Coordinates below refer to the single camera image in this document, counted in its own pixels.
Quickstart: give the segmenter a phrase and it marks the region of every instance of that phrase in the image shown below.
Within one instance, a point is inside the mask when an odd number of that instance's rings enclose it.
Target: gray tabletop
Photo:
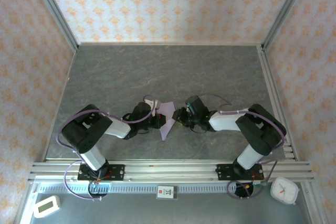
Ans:
[[[55,132],[86,105],[116,116],[132,112],[146,94],[175,108],[188,97],[205,92],[222,95],[238,110],[254,103],[272,113],[256,47],[252,46],[80,46],[73,63],[50,140],[47,159],[76,158],[59,146]],[[203,97],[217,109],[222,101]],[[175,123],[167,140],[159,130],[126,141],[104,135],[98,142],[107,159],[234,160],[246,147],[241,132],[197,134]],[[284,158],[282,150],[274,153]]]

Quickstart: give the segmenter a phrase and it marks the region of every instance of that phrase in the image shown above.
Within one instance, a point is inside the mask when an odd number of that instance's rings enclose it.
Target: clock hand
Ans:
[[[285,189],[286,189],[285,187],[283,187],[283,186],[282,186],[282,184],[280,184],[280,183],[279,183],[279,185],[281,186],[281,188],[282,188],[283,190],[285,190]]]

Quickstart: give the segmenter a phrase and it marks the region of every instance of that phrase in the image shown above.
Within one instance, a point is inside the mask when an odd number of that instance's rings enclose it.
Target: black mounting plate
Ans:
[[[252,166],[243,175],[239,176],[233,171],[233,164],[218,164],[215,170],[218,180],[264,180],[263,168],[259,164]]]
[[[124,174],[125,174],[125,165],[109,164],[108,170],[112,172],[112,175],[110,177],[104,178],[104,181],[113,181],[113,180],[123,181]],[[90,175],[90,170],[86,166],[86,164],[80,165],[77,179],[78,180],[96,180],[96,178]]]

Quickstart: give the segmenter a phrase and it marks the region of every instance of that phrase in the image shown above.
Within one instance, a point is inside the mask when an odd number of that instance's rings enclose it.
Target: small label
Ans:
[[[158,186],[157,199],[177,199],[177,186]]]

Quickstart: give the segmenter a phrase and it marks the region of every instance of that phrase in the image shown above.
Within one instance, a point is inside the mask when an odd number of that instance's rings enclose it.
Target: wall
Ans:
[[[56,0],[78,42],[256,44],[285,0]]]
[[[336,1],[297,0],[268,53],[300,158],[336,219]]]
[[[12,223],[72,51],[43,0],[0,0],[0,58],[0,223]]]

